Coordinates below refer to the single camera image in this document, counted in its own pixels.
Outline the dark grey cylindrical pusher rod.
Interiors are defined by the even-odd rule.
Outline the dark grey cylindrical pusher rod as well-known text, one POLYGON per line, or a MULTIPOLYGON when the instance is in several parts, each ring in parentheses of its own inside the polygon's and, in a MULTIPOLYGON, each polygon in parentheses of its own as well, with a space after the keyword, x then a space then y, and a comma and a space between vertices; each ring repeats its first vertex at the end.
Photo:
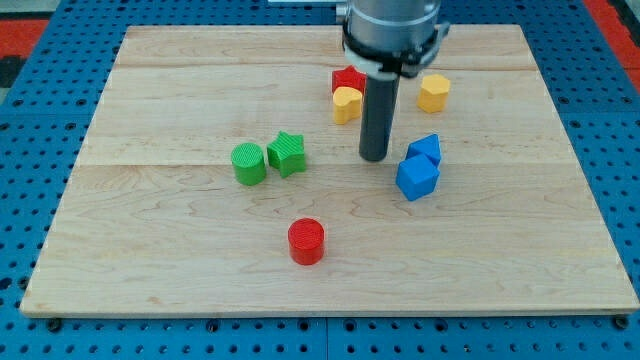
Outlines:
POLYGON ((382 161, 387 155, 398 88, 398 77, 367 77, 359 141, 359 155, 366 161, 382 161))

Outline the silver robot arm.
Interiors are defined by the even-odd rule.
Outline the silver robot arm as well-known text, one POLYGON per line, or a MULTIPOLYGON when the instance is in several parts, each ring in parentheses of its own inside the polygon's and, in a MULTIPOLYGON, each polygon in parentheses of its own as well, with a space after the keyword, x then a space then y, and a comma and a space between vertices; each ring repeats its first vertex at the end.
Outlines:
POLYGON ((399 82, 437 57, 450 24, 438 0, 350 0, 342 23, 348 62, 366 75, 359 154, 369 162, 388 152, 399 82))

